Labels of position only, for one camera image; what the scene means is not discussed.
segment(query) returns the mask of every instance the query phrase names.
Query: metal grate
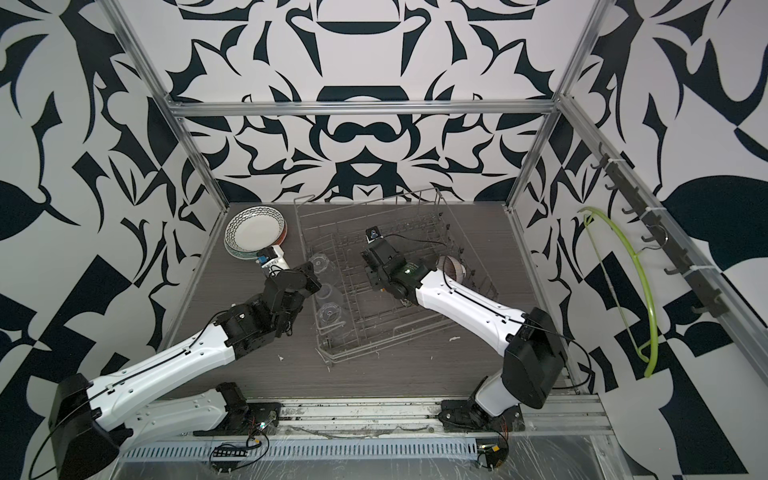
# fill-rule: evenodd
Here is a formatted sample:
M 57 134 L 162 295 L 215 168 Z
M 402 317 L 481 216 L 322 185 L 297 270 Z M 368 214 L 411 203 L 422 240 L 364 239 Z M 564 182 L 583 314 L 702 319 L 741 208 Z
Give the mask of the metal grate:
M 210 450 L 224 441 L 155 442 L 130 450 L 122 462 L 207 462 Z M 261 449 L 243 457 L 261 455 Z M 477 458 L 474 438 L 273 440 L 262 460 L 369 460 L 375 458 Z

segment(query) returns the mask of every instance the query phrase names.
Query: patterned wallpaper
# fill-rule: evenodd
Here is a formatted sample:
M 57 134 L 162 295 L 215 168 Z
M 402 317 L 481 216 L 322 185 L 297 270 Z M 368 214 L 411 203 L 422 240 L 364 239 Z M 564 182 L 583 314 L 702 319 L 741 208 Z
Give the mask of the patterned wallpaper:
M 763 321 L 768 31 L 759 25 L 767 18 L 760 0 L 620 0 L 574 90 Z
M 0 448 L 14 479 L 58 382 L 155 354 L 219 211 L 98 5 L 3 2 L 0 51 Z M 35 474 L 52 465 L 48 446 Z
M 183 101 L 549 98 L 593 3 L 121 2 Z
M 121 4 L 173 99 L 250 102 L 551 98 L 593 3 Z M 187 122 L 229 200 L 268 202 L 432 186 L 450 200 L 505 200 L 540 124 L 477 114 Z
M 231 201 L 506 200 L 539 114 L 188 118 Z
M 698 247 L 766 319 L 768 4 L 618 0 L 574 90 Z M 645 227 L 605 187 L 594 156 L 561 120 L 515 205 L 550 306 L 590 353 L 573 355 L 597 392 L 636 478 L 758 479 L 768 475 L 768 388 L 661 251 L 640 259 L 659 316 L 659 362 L 649 379 L 584 231 L 601 208 L 636 249 Z M 648 340 L 631 259 L 597 220 L 593 235 L 638 344 Z

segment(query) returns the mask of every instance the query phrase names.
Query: hook rack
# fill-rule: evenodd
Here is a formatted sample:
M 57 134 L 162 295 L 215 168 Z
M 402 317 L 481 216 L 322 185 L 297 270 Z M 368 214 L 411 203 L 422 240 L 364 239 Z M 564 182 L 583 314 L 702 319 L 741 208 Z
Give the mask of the hook rack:
M 650 236 L 642 237 L 642 240 L 647 243 L 652 241 L 658 242 L 659 247 L 651 250 L 662 250 L 671 260 L 674 268 L 665 268 L 664 272 L 667 275 L 683 275 L 683 278 L 699 298 L 703 307 L 693 307 L 694 312 L 699 314 L 708 312 L 712 316 L 721 316 L 727 313 L 729 311 L 728 307 L 719 298 L 722 293 L 720 289 L 713 287 L 704 273 L 698 269 L 692 269 L 694 262 L 690 260 L 688 250 L 683 248 L 675 239 L 672 234 L 675 230 L 670 229 L 668 225 L 664 224 L 665 217 L 657 213 L 659 210 L 664 209 L 649 205 L 641 195 L 640 187 L 633 184 L 616 162 L 608 159 L 607 154 L 603 154 L 598 163 L 598 168 L 604 168 L 606 175 L 614 182 L 613 186 L 606 185 L 606 188 L 608 190 L 619 190 L 624 199 L 629 203 L 630 208 L 623 208 L 621 211 L 625 214 L 638 215 L 640 221 L 648 229 Z

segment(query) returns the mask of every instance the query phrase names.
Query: white plate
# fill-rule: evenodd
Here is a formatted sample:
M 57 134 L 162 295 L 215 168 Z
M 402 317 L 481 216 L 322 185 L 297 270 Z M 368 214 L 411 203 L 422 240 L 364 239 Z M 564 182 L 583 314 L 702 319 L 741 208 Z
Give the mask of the white plate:
M 282 240 L 286 222 L 272 207 L 251 207 L 234 216 L 224 232 L 224 243 L 232 250 L 255 252 Z

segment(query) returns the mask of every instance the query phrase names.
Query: plate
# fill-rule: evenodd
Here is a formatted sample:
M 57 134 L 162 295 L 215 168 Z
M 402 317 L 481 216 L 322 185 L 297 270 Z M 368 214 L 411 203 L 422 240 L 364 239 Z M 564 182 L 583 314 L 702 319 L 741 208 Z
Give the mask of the plate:
M 286 221 L 277 209 L 251 207 L 230 220 L 224 231 L 224 244 L 227 251 L 252 253 L 270 245 L 280 245 L 287 233 Z

